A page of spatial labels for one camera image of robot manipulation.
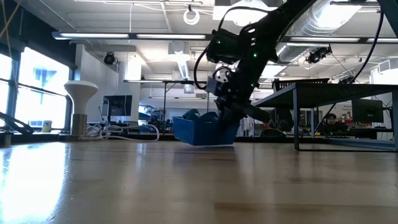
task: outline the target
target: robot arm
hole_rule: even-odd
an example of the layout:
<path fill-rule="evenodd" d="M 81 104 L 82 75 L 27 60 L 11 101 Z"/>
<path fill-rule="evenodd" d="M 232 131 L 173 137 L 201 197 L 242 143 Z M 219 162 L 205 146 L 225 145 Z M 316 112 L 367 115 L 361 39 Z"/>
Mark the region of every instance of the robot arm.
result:
<path fill-rule="evenodd" d="M 204 54 L 213 63 L 224 62 L 232 65 L 239 61 L 234 72 L 228 67 L 218 68 L 212 77 L 208 77 L 207 86 L 200 86 L 195 82 L 199 89 L 205 89 L 217 96 L 215 103 L 220 110 L 222 126 L 228 127 L 246 115 L 266 123 L 269 121 L 268 113 L 251 105 L 251 93 L 258 86 L 267 62 L 278 61 L 275 48 L 280 38 L 315 1 L 288 0 L 275 11 L 268 12 L 260 21 L 243 27 L 239 35 L 221 29 L 223 19 L 221 20 L 218 30 L 213 31 L 213 39 L 198 58 L 194 77 L 196 81 L 196 69 Z M 225 82 L 215 77 L 220 70 L 226 70 Z"/>

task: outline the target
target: desk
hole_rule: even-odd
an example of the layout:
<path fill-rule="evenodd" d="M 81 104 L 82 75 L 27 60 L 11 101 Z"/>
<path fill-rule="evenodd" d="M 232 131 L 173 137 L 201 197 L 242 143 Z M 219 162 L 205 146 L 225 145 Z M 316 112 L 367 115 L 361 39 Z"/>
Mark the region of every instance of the desk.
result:
<path fill-rule="evenodd" d="M 357 138 L 377 139 L 378 133 L 393 133 L 394 130 L 391 128 L 351 128 L 348 132 Z"/>
<path fill-rule="evenodd" d="M 258 107 L 293 108 L 294 120 L 294 148 L 299 148 L 299 117 L 300 108 L 312 109 L 312 135 L 314 135 L 314 108 L 333 103 L 340 103 L 369 96 L 385 93 L 392 93 L 394 134 L 398 134 L 398 85 L 348 85 L 329 83 L 294 83 L 270 96 L 253 103 Z M 369 142 L 355 141 L 357 147 L 368 147 Z M 378 148 L 383 151 L 398 151 L 398 138 L 395 138 L 394 145 Z"/>

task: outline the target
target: table surface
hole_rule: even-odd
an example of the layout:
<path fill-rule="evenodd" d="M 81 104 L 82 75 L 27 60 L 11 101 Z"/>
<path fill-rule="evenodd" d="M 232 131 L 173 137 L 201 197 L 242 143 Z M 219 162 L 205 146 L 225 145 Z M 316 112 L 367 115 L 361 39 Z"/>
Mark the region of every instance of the table surface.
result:
<path fill-rule="evenodd" d="M 390 93 L 398 85 L 295 83 L 253 103 L 258 107 L 293 108 L 293 90 L 297 89 L 298 105 L 315 108 L 368 96 Z"/>
<path fill-rule="evenodd" d="M 396 154 L 112 140 L 21 144 L 0 164 L 5 224 L 398 223 Z"/>

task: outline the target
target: computer monitor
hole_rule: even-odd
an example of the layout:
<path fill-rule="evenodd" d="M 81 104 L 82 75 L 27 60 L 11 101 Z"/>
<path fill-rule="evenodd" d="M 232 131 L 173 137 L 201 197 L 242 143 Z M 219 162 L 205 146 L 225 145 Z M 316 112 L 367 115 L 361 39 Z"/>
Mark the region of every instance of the computer monitor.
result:
<path fill-rule="evenodd" d="M 131 116 L 131 103 L 131 95 L 104 96 L 102 115 Z"/>
<path fill-rule="evenodd" d="M 353 121 L 383 123 L 383 103 L 380 100 L 352 100 Z"/>

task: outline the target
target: security camera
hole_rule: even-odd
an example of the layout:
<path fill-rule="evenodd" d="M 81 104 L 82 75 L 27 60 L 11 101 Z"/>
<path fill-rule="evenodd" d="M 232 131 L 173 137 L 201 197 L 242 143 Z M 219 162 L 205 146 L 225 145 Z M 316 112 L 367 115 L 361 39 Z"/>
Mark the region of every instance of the security camera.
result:
<path fill-rule="evenodd" d="M 116 63 L 116 59 L 114 57 L 114 52 L 106 53 L 106 56 L 104 58 L 104 63 L 107 65 L 114 65 Z"/>

